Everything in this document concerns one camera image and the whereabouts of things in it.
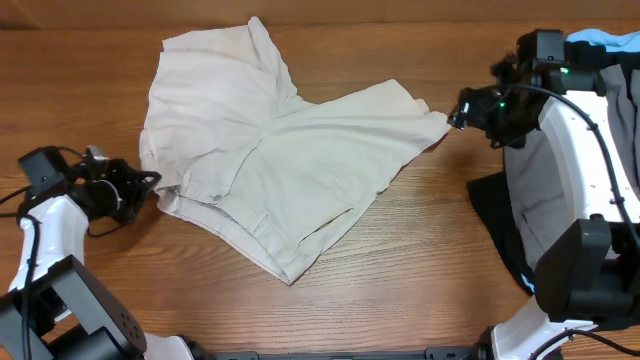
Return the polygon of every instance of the wooden surface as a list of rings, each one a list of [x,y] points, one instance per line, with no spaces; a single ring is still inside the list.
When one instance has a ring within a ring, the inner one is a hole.
[[[433,110],[489,84],[488,67],[535,27],[636,30],[632,21],[271,27],[300,94],[323,102],[396,78]],[[0,32],[0,194],[26,184],[16,159],[49,144],[99,144],[138,166],[138,135],[161,40],[186,29]],[[420,155],[363,218],[289,287],[210,233],[161,214],[87,240],[88,268],[147,332],[184,333],[212,351],[419,350],[472,344],[527,300],[465,189],[501,169],[479,131],[452,131]],[[0,211],[13,211],[16,202]],[[0,223],[0,287],[22,234]],[[610,334],[640,348],[640,329]],[[580,339],[570,359],[617,353]]]
[[[0,0],[0,27],[143,28],[245,24],[636,19],[638,0]]]

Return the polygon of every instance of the wooden table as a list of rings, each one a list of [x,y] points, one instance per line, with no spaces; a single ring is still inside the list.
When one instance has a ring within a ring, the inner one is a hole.
[[[489,66],[542,28],[637,30],[633,21],[479,22],[271,27],[300,94],[323,102],[397,79],[432,110],[491,83]],[[188,29],[0,32],[0,194],[26,184],[16,159],[44,145],[99,144],[138,161],[161,40]],[[501,170],[475,130],[420,155],[293,286],[226,243],[163,215],[152,197],[137,223],[87,240],[88,268],[146,332],[183,333],[211,351],[419,350],[470,345],[527,300],[471,208],[467,181]],[[12,211],[11,202],[0,211]],[[22,234],[2,221],[0,285],[15,276]],[[608,336],[640,347],[640,329]],[[590,340],[567,358],[618,353]]]

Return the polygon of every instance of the light blue fabric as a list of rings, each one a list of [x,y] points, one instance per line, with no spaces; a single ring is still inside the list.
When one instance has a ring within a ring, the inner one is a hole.
[[[640,31],[618,36],[598,29],[586,29],[569,35],[567,41],[588,41],[591,45],[604,45],[607,52],[640,52]]]

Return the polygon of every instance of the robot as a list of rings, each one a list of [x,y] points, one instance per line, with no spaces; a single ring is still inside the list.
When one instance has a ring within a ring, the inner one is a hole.
[[[497,85],[461,91],[450,115],[456,128],[485,131],[493,148],[526,145],[542,131],[557,160],[569,204],[564,234],[540,259],[535,295],[509,321],[489,327],[469,347],[417,352],[262,355],[211,354],[186,336],[144,333],[134,316],[84,267],[89,223],[111,217],[118,228],[135,220],[159,181],[90,146],[69,166],[58,147],[19,159],[31,185],[15,217],[24,230],[18,273],[0,298],[0,344],[16,359],[96,360],[525,360],[560,358],[575,335],[630,355],[594,331],[640,321],[640,202],[632,192],[607,124],[598,71],[565,60],[562,32],[536,30],[518,40],[517,54],[492,68]],[[610,249],[617,254],[608,260]],[[78,325],[46,343],[42,336],[69,314]]]

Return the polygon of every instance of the gray cloth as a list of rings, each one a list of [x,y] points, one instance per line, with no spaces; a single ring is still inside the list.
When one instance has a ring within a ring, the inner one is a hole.
[[[640,117],[627,97],[620,65],[601,71],[607,85],[608,116],[612,137],[631,186],[638,194]],[[640,71],[635,70],[631,93],[640,103]],[[527,135],[523,149],[505,148],[505,172],[516,226],[520,230],[526,260],[535,269],[540,257],[570,225],[560,173],[551,145],[541,131]]]

